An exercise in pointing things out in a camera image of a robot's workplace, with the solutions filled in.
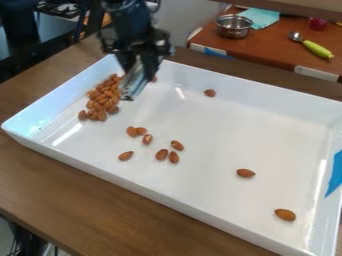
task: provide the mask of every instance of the red object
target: red object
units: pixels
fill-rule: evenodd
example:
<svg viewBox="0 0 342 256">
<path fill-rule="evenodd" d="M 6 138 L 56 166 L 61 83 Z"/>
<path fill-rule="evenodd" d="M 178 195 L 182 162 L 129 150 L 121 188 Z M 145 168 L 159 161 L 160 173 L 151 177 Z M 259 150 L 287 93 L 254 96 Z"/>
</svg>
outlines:
<svg viewBox="0 0 342 256">
<path fill-rule="evenodd" d="M 323 31 L 327 25 L 327 20 L 321 18 L 310 18 L 310 29 Z"/>
</svg>

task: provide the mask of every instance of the almond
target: almond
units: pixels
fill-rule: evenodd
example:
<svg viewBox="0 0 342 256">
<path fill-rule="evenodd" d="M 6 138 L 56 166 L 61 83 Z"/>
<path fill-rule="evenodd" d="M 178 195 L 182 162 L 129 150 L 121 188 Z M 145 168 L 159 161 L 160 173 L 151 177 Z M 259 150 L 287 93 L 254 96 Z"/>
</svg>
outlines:
<svg viewBox="0 0 342 256">
<path fill-rule="evenodd" d="M 182 151 L 184 149 L 184 146 L 182 145 L 182 143 L 180 143 L 179 141 L 176 141 L 176 140 L 171 141 L 171 146 L 174 149 L 177 149 L 179 151 Z"/>
<path fill-rule="evenodd" d="M 119 160 L 120 161 L 127 161 L 128 159 L 130 159 L 133 156 L 133 151 L 128 151 L 125 153 L 122 153 L 121 155 L 119 155 Z"/>
<path fill-rule="evenodd" d="M 120 89 L 119 89 L 119 88 L 116 88 L 114 94 L 115 94 L 118 98 L 120 98 L 120 97 L 121 97 Z"/>
<path fill-rule="evenodd" d="M 165 158 L 167 157 L 168 154 L 169 154 L 169 151 L 167 149 L 162 149 L 162 150 L 157 152 L 156 158 L 159 161 L 163 161 L 163 160 L 165 160 Z"/>
<path fill-rule="evenodd" d="M 91 100 L 94 100 L 94 99 L 96 99 L 97 97 L 99 97 L 100 95 L 101 95 L 101 93 L 100 93 L 99 91 L 95 90 L 92 94 L 89 95 L 89 98 L 90 98 Z"/>
<path fill-rule="evenodd" d="M 110 98 L 114 96 L 114 94 L 111 91 L 105 91 L 104 94 L 106 94 Z"/>
<path fill-rule="evenodd" d="M 103 88 L 103 84 L 98 84 L 97 86 L 96 86 L 96 90 L 101 90 Z"/>
<path fill-rule="evenodd" d="M 94 101 L 92 101 L 92 100 L 88 101 L 86 107 L 89 109 L 94 108 Z"/>
<path fill-rule="evenodd" d="M 115 90 L 118 88 L 118 84 L 113 84 L 111 87 L 110 87 L 110 90 L 114 93 Z"/>
<path fill-rule="evenodd" d="M 105 110 L 110 109 L 112 106 L 113 106 L 113 101 L 112 101 L 111 99 L 109 99 L 109 100 L 103 105 L 103 107 L 104 107 Z"/>
<path fill-rule="evenodd" d="M 119 97 L 114 94 L 114 96 L 112 97 L 113 104 L 117 105 L 119 101 L 120 101 Z"/>
<path fill-rule="evenodd" d="M 151 134 L 146 134 L 143 137 L 143 143 L 145 145 L 150 145 L 150 143 L 152 142 L 153 136 Z"/>
<path fill-rule="evenodd" d="M 96 113 L 96 110 L 95 110 L 95 109 L 90 109 L 90 110 L 88 110 L 88 112 L 87 112 L 87 117 L 90 118 L 94 113 Z"/>
<path fill-rule="evenodd" d="M 99 95 L 98 97 L 95 98 L 95 101 L 99 101 L 99 100 L 102 100 L 104 98 L 106 98 L 106 95 L 105 94 L 101 94 L 101 95 Z"/>
<path fill-rule="evenodd" d="M 90 90 L 90 91 L 87 91 L 86 95 L 89 97 L 92 93 L 94 93 L 95 90 Z"/>
<path fill-rule="evenodd" d="M 89 119 L 90 119 L 91 121 L 96 121 L 96 120 L 97 120 L 97 117 L 98 117 L 97 112 L 94 112 L 94 113 L 89 117 Z"/>
<path fill-rule="evenodd" d="M 216 96 L 216 92 L 213 89 L 205 90 L 204 94 L 207 95 L 208 97 L 215 97 Z"/>
<path fill-rule="evenodd" d="M 102 99 L 102 100 L 99 100 L 99 103 L 100 103 L 101 105 L 104 105 L 104 104 L 106 104 L 106 103 L 107 103 L 107 99 Z"/>
<path fill-rule="evenodd" d="M 97 119 L 100 121 L 106 121 L 107 120 L 107 114 L 104 111 L 100 111 L 97 113 Z"/>
<path fill-rule="evenodd" d="M 138 128 L 135 128 L 135 130 L 137 131 L 138 135 L 143 135 L 147 132 L 147 129 L 144 127 L 138 127 Z"/>
<path fill-rule="evenodd" d="M 179 162 L 179 156 L 175 151 L 171 151 L 169 155 L 170 162 L 176 164 Z"/>
<path fill-rule="evenodd" d="M 87 113 L 85 112 L 85 110 L 81 110 L 78 113 L 78 119 L 80 119 L 81 121 L 84 121 L 84 120 L 88 119 L 88 116 L 87 116 Z"/>
<path fill-rule="evenodd" d="M 112 85 L 112 83 L 113 83 L 112 79 L 108 78 L 106 81 L 103 82 L 103 85 L 109 86 L 109 85 Z"/>
<path fill-rule="evenodd" d="M 102 107 L 99 103 L 95 102 L 94 108 L 96 111 L 102 111 L 104 107 Z"/>
<path fill-rule="evenodd" d="M 116 78 L 116 74 L 113 74 L 109 77 L 109 79 L 111 79 L 111 80 L 115 80 L 115 78 Z"/>
<path fill-rule="evenodd" d="M 102 89 L 100 89 L 99 91 L 101 92 L 101 93 L 104 93 L 105 91 L 107 91 L 109 89 L 109 87 L 108 86 L 104 86 Z"/>
<path fill-rule="evenodd" d="M 134 127 L 130 126 L 126 129 L 126 132 L 128 134 L 128 136 L 135 138 L 137 136 L 137 131 L 135 130 Z"/>
<path fill-rule="evenodd" d="M 107 111 L 109 114 L 113 115 L 113 114 L 118 113 L 120 111 L 120 108 L 118 106 L 113 105 L 109 109 L 107 109 Z"/>
<path fill-rule="evenodd" d="M 274 213 L 285 221 L 294 221 L 296 219 L 296 214 L 290 210 L 286 209 L 277 209 L 274 211 Z"/>
<path fill-rule="evenodd" d="M 237 175 L 243 178 L 251 178 L 255 175 L 255 172 L 252 172 L 251 170 L 248 169 L 239 169 L 236 171 Z"/>
</svg>

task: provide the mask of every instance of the yellow handle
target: yellow handle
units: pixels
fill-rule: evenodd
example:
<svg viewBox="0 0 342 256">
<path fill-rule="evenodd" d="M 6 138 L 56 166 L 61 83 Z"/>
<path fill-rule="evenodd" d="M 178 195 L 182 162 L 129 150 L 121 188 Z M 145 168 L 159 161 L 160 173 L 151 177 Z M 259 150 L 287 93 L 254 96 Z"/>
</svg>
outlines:
<svg viewBox="0 0 342 256">
<path fill-rule="evenodd" d="M 331 59 L 334 57 L 334 55 L 329 51 L 328 49 L 325 49 L 324 47 L 311 42 L 309 40 L 303 41 L 303 44 L 314 54 L 318 55 L 319 57 L 323 59 Z"/>
</svg>

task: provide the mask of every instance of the wooden table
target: wooden table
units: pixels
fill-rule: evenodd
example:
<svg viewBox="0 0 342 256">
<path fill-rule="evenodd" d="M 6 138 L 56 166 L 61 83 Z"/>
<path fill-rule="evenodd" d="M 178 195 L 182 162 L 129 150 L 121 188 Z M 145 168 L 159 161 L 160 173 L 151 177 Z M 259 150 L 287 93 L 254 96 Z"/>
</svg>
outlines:
<svg viewBox="0 0 342 256">
<path fill-rule="evenodd" d="M 0 123 L 102 57 L 91 37 L 1 84 Z M 182 48 L 171 59 L 342 100 L 336 83 L 279 69 Z M 275 255 L 27 149 L 2 130 L 0 213 L 73 255 Z"/>
<path fill-rule="evenodd" d="M 242 11 L 232 7 L 224 14 Z M 317 57 L 302 44 L 289 40 L 290 31 L 301 32 L 305 39 L 329 49 L 335 58 L 326 61 Z M 342 27 L 328 23 L 325 31 L 313 31 L 308 18 L 294 16 L 281 16 L 279 22 L 262 30 L 251 29 L 249 35 L 240 40 L 217 35 L 213 18 L 188 39 L 188 47 L 195 50 L 204 51 L 207 47 L 224 55 L 336 82 L 342 82 L 341 45 Z"/>
</svg>

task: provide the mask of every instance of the floor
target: floor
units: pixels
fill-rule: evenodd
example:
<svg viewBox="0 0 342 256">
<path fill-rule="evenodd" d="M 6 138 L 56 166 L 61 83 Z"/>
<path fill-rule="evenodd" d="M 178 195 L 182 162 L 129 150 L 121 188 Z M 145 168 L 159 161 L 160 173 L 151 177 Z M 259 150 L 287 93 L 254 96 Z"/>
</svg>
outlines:
<svg viewBox="0 0 342 256">
<path fill-rule="evenodd" d="M 13 235 L 6 220 L 0 217 L 0 256 L 6 256 L 10 252 L 12 241 Z M 53 250 L 50 250 L 46 256 L 53 255 Z M 70 254 L 59 250 L 58 256 L 70 256 Z"/>
</svg>

